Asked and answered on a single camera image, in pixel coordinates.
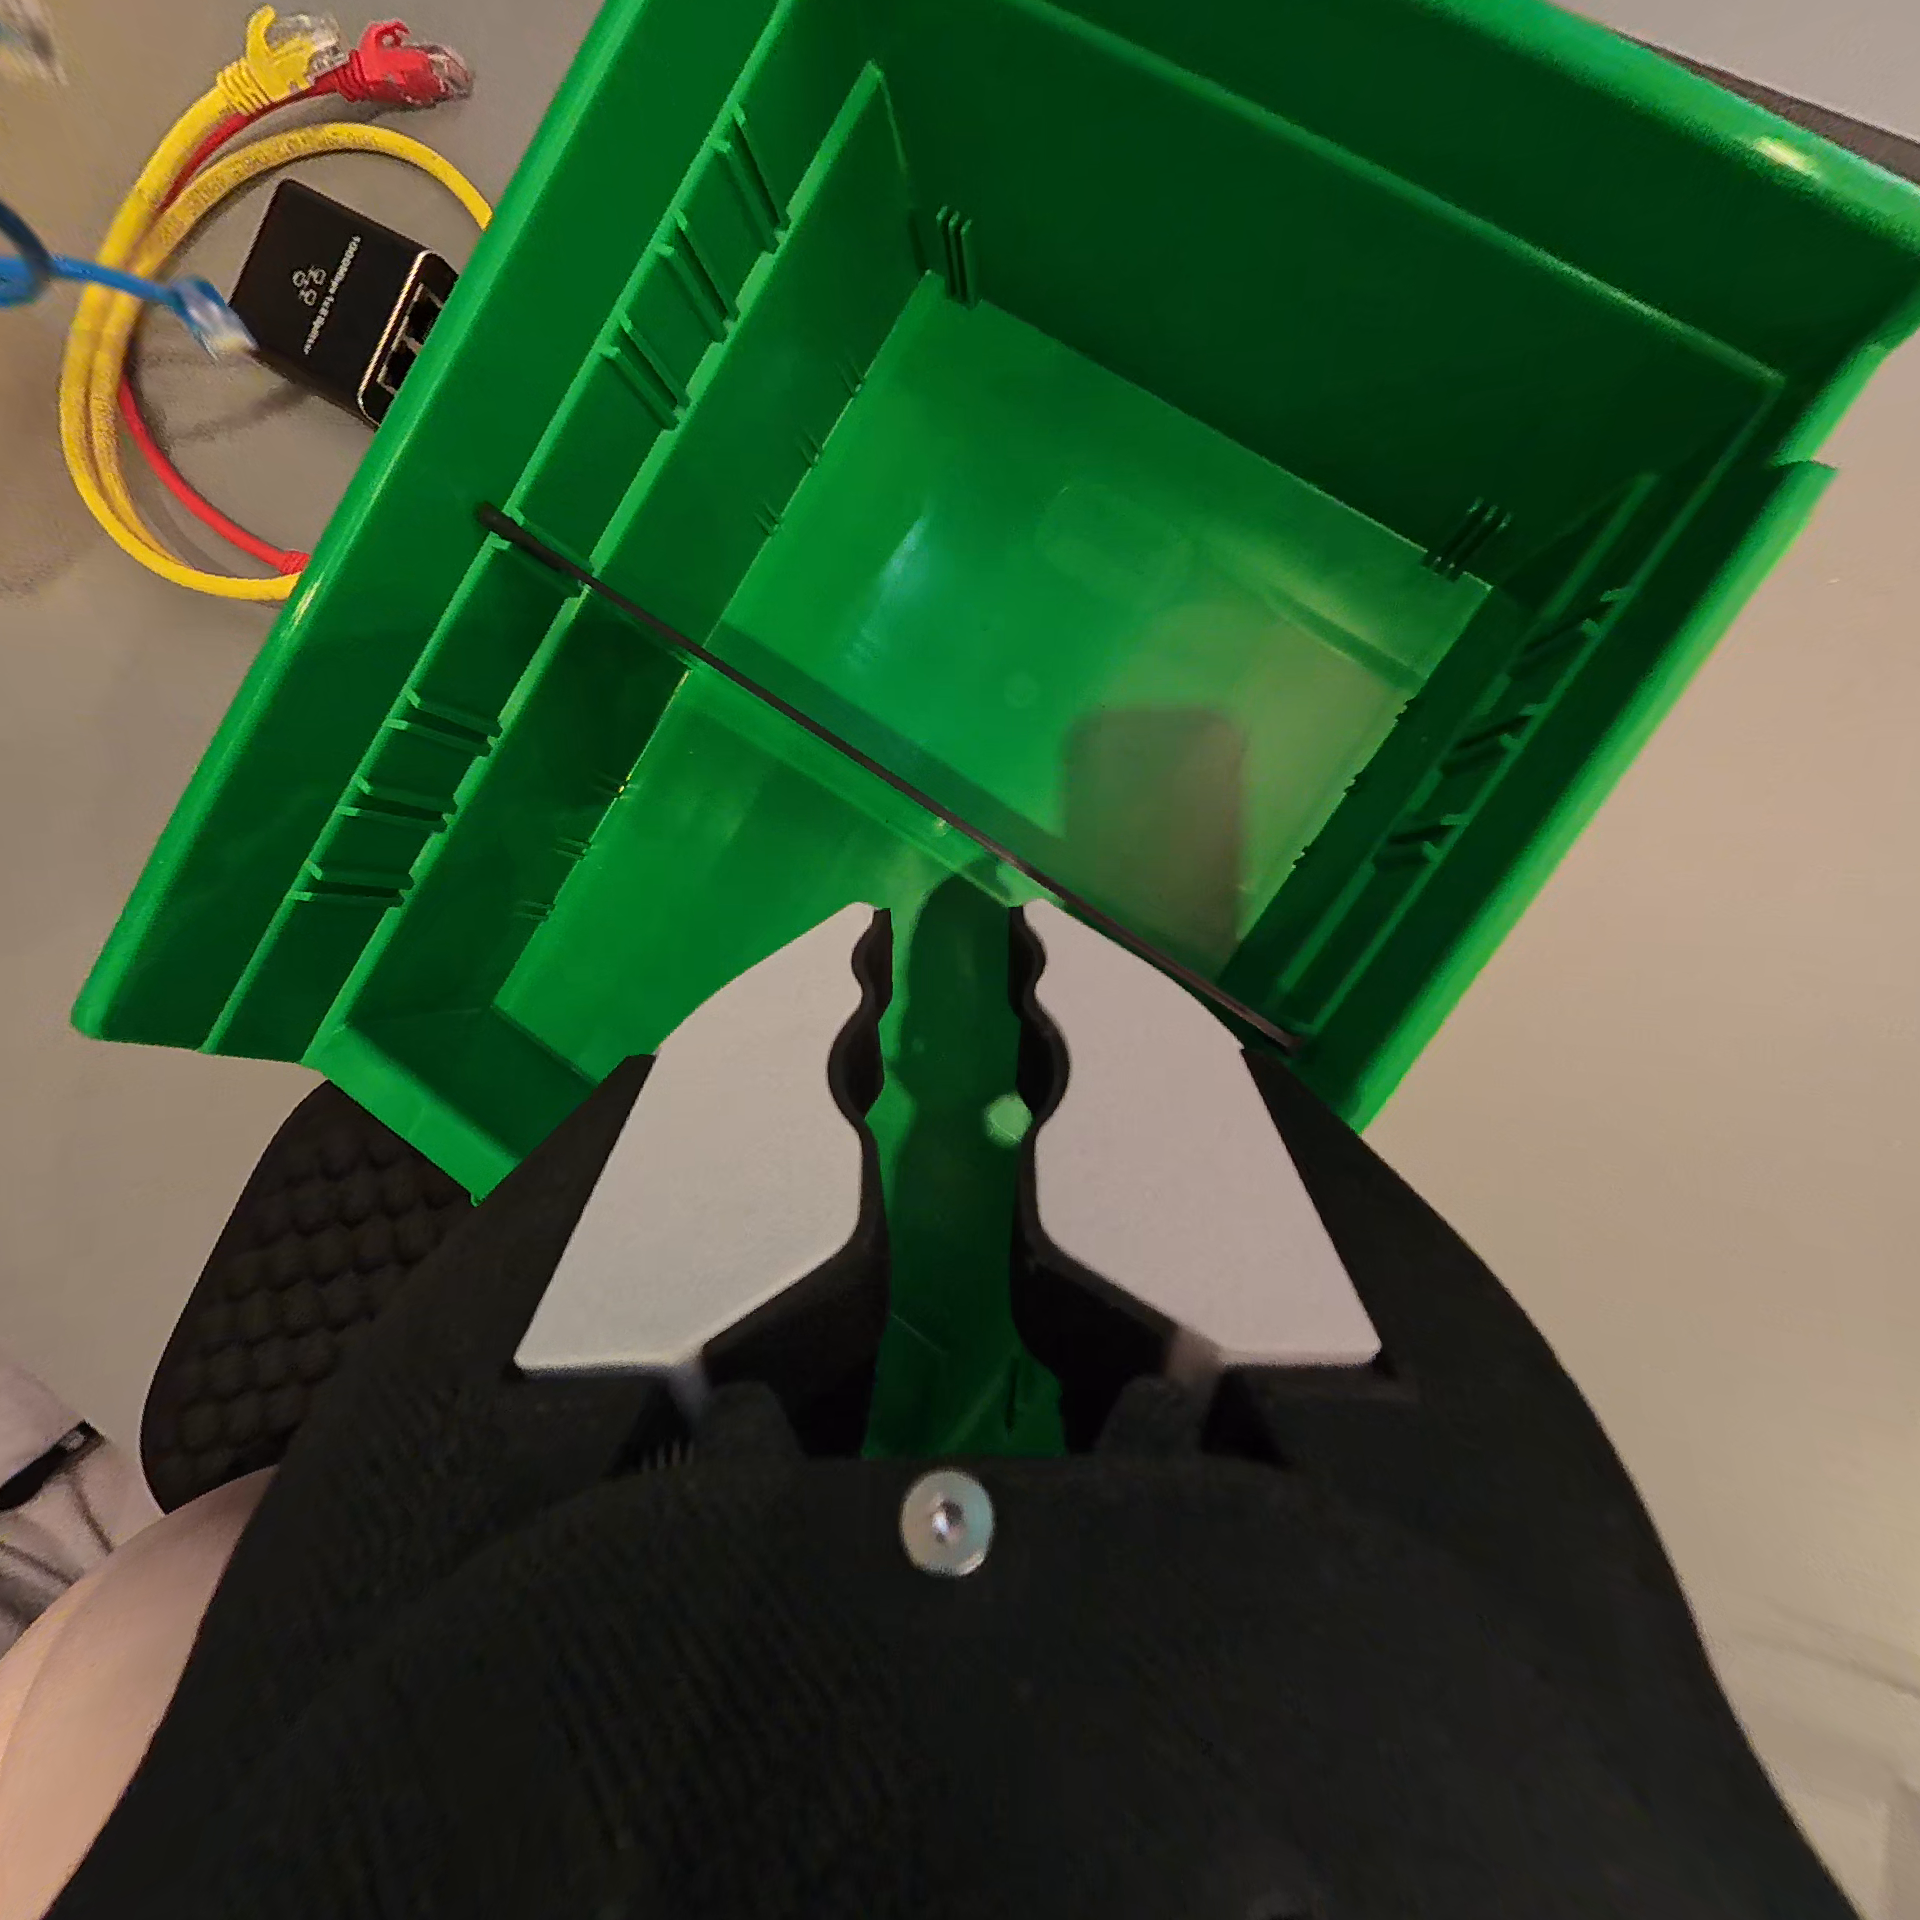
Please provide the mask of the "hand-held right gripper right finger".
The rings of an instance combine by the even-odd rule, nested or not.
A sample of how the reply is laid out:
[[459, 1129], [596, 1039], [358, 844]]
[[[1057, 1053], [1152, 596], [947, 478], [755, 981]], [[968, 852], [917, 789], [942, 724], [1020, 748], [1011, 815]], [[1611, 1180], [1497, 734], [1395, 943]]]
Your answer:
[[1054, 903], [1011, 917], [1022, 1019], [1023, 1233], [1088, 1332], [1046, 1366], [1359, 1369], [1381, 1335], [1228, 1023]]

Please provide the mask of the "person's leg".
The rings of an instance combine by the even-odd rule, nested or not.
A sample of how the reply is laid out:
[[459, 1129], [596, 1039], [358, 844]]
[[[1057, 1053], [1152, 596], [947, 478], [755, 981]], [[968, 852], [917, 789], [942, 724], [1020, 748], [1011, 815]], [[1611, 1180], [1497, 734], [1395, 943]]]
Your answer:
[[3, 1662], [3, 1916], [45, 1916], [164, 1717], [272, 1473], [144, 1526]]

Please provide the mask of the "dark flat pad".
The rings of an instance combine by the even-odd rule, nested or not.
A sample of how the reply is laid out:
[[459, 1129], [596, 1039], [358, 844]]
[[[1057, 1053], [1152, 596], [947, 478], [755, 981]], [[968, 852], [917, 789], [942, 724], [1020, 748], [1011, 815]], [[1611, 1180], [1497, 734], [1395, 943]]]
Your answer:
[[1892, 133], [1848, 111], [1825, 107], [1823, 102], [1797, 99], [1765, 83], [1741, 77], [1728, 68], [1699, 62], [1692, 54], [1677, 54], [1676, 51], [1667, 51], [1647, 38], [1638, 46], [1806, 133], [1829, 140], [1833, 146], [1877, 164], [1881, 171], [1917, 186], [1917, 140], [1913, 134]]

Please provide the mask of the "black ethernet splitter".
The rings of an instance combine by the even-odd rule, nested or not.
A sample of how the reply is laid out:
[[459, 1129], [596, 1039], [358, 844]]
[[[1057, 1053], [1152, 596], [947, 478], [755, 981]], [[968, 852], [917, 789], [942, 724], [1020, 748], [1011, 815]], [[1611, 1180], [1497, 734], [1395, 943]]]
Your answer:
[[284, 181], [231, 287], [231, 310], [263, 369], [379, 427], [454, 284], [440, 254]]

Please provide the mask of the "green plastic bin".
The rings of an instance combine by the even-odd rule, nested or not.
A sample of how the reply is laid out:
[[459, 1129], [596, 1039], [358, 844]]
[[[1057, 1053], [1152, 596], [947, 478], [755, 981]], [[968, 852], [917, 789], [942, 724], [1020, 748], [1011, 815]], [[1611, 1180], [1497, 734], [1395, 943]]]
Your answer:
[[101, 950], [470, 1196], [894, 911], [878, 1449], [1028, 1449], [1001, 906], [1367, 1124], [1811, 516], [1915, 183], [1552, 4], [606, 4]]

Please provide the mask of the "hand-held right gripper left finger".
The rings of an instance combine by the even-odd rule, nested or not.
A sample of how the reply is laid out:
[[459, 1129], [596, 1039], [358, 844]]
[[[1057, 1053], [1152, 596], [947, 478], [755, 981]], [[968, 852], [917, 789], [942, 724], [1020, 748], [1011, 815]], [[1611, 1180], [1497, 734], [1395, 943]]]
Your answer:
[[851, 903], [667, 1033], [519, 1339], [520, 1377], [643, 1378], [679, 1412], [741, 1382], [783, 1412], [872, 1407], [891, 997], [894, 914]]

